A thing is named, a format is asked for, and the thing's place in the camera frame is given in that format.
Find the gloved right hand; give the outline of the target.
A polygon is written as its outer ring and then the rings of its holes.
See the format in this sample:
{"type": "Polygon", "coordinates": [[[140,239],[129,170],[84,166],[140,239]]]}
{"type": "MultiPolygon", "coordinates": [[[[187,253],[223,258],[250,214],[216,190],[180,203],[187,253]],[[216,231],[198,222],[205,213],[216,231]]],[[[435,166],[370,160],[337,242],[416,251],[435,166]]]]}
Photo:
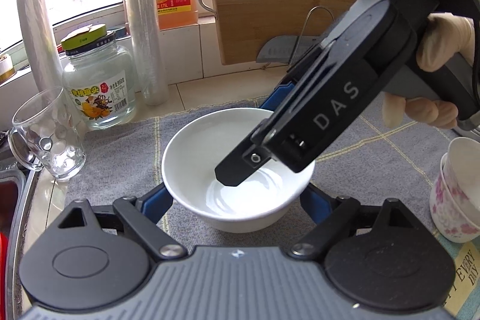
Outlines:
{"type": "Polygon", "coordinates": [[[479,24],[463,16],[428,17],[416,57],[385,93],[387,127],[400,126],[407,115],[433,127],[472,130],[479,125],[479,24]]]}

